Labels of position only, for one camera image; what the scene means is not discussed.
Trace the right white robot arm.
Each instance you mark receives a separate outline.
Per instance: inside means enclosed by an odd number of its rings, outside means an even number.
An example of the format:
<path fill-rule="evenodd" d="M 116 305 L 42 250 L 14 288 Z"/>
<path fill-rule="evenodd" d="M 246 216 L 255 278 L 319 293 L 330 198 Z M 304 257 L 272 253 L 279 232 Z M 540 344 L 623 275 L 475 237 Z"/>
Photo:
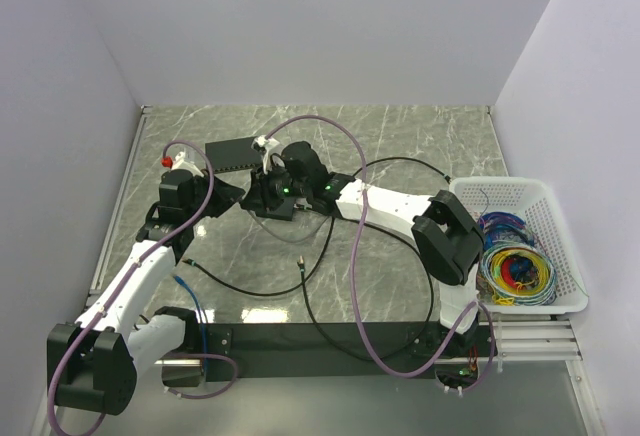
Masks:
<path fill-rule="evenodd" d="M 251 148 L 261 165 L 241 207 L 261 217 L 296 202 L 323 216 L 365 222 L 410 238 L 439 285 L 440 343 L 452 355 L 475 342 L 476 276 L 485 238 L 474 217 L 447 190 L 434 196 L 379 188 L 360 177 L 329 171 L 306 141 L 282 146 L 259 136 Z"/>

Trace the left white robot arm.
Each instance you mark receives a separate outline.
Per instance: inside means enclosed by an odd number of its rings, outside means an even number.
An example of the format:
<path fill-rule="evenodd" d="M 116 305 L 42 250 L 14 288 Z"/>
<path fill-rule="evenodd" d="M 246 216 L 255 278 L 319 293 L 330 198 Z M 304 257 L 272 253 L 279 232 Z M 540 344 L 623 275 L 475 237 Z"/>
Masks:
<path fill-rule="evenodd" d="M 201 333 L 194 311 L 163 308 L 134 328 L 163 278 L 180 262 L 203 218 L 217 218 L 238 203 L 241 188 L 185 169 L 164 173 L 131 253 L 98 299 L 73 323 L 47 338 L 47 410 L 74 408 L 119 415 L 139 377 L 169 352 L 194 355 Z"/>

